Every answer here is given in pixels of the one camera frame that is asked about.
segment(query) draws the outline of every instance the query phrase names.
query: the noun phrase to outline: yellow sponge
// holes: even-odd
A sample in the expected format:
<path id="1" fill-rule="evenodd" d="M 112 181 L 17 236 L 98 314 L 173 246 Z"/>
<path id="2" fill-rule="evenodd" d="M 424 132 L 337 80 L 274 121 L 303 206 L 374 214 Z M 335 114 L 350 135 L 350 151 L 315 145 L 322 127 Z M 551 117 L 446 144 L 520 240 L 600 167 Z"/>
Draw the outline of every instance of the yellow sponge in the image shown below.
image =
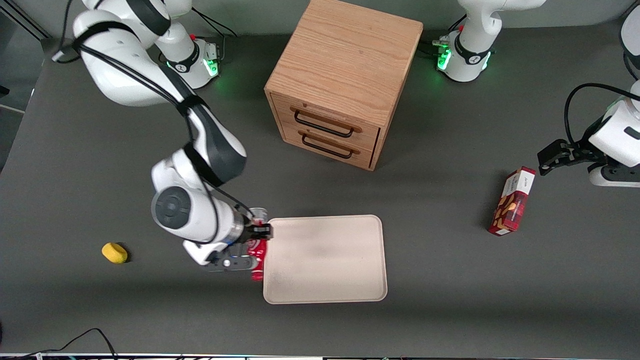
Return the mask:
<path id="1" fill-rule="evenodd" d="M 106 243 L 102 247 L 102 255 L 114 264 L 122 264 L 127 261 L 127 251 L 116 243 Z"/>

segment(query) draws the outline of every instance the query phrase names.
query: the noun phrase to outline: black metal handle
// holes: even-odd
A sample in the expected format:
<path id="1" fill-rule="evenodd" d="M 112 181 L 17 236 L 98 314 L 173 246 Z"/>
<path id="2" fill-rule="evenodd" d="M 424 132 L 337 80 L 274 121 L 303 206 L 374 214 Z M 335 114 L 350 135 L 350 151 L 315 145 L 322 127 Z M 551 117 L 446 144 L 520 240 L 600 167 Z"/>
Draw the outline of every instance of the black metal handle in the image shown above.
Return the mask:
<path id="1" fill-rule="evenodd" d="M 353 150 L 350 150 L 348 155 L 344 155 L 344 154 L 341 154 L 339 152 L 335 152 L 333 150 L 325 149 L 324 147 L 318 146 L 318 145 L 316 145 L 314 143 L 306 142 L 305 141 L 306 138 L 307 138 L 307 134 L 302 134 L 302 143 L 305 144 L 308 147 L 312 147 L 314 149 L 317 149 L 317 150 L 320 150 L 320 151 L 324 151 L 324 152 L 326 152 L 328 154 L 331 154 L 333 156 L 337 156 L 337 157 L 343 158 L 343 159 L 349 159 L 351 157 L 351 155 L 353 155 Z"/>
<path id="2" fill-rule="evenodd" d="M 313 124 L 313 123 L 311 123 L 309 121 L 304 121 L 304 120 L 300 119 L 298 117 L 298 115 L 300 115 L 300 110 L 296 110 L 296 112 L 293 114 L 293 118 L 296 120 L 297 123 L 303 124 L 303 125 L 308 126 L 308 127 L 313 127 L 314 129 L 318 129 L 320 131 L 324 131 L 325 133 L 330 133 L 331 135 L 339 136 L 341 138 L 350 137 L 351 135 L 353 135 L 353 130 L 355 130 L 352 127 L 349 130 L 348 133 L 341 133 L 340 131 L 332 130 L 332 129 L 329 129 L 328 127 L 316 125 L 316 124 Z"/>

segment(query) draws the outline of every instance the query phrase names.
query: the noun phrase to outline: plastic tray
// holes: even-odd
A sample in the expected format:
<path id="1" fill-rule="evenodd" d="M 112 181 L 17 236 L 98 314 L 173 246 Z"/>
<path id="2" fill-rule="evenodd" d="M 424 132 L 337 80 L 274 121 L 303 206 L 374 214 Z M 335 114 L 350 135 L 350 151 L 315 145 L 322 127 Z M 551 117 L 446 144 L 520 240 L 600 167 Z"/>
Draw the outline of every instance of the plastic tray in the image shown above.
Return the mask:
<path id="1" fill-rule="evenodd" d="M 270 304 L 380 301 L 387 296 L 382 223 L 375 215 L 276 218 L 264 260 Z"/>

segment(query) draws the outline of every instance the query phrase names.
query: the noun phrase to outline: wooden box top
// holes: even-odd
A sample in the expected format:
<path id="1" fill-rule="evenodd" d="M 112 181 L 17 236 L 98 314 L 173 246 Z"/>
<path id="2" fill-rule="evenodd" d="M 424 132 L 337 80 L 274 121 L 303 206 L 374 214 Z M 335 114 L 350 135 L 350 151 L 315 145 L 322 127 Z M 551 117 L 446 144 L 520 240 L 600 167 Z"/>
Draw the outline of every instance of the wooden box top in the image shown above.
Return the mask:
<path id="1" fill-rule="evenodd" d="M 415 20 L 311 0 L 265 89 L 384 127 L 421 33 Z"/>

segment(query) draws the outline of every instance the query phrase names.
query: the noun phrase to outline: gray table surface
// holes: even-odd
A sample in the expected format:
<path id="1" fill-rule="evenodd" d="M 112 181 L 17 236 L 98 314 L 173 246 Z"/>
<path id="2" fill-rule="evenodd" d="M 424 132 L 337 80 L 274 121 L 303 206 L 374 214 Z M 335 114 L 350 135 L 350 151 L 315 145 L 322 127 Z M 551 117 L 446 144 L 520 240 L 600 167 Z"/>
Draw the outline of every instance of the gray table surface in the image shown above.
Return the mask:
<path id="1" fill-rule="evenodd" d="M 287 37 L 228 41 L 198 92 L 249 156 L 224 189 L 272 217 L 378 215 L 388 295 L 361 304 L 272 306 L 247 273 L 201 271 L 150 216 L 151 166 L 186 141 L 177 112 L 117 105 L 82 63 L 45 61 L 0 176 L 1 350 L 100 327 L 119 352 L 640 358 L 638 190 L 563 168 L 536 178 L 519 232 L 485 230 L 505 176 L 564 136 L 573 87 L 631 86 L 619 26 L 505 30 L 469 84 L 418 54 L 375 172 L 281 141 L 262 87 Z M 576 136 L 615 98 L 578 95 Z M 108 263 L 108 241 L 133 261 Z"/>

